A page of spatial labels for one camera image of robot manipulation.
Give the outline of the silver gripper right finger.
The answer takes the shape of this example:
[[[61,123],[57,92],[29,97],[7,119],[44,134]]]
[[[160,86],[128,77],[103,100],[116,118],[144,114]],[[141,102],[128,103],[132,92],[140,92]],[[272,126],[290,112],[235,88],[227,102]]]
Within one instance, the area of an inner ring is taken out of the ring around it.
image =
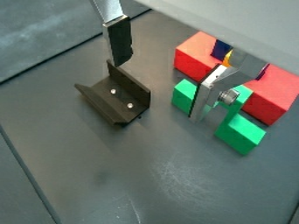
[[[197,84],[193,96],[189,119],[197,122],[208,114],[216,102],[231,105],[239,96],[235,86],[252,81],[267,62],[241,50],[233,50],[228,66],[216,65]]]

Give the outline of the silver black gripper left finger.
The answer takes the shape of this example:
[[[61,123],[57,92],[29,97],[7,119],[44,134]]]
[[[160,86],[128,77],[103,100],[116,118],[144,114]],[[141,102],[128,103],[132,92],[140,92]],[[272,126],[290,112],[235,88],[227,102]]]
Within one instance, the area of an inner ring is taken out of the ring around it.
[[[133,55],[129,16],[124,14],[119,0],[89,0],[89,3],[103,19],[109,58],[119,67]]]

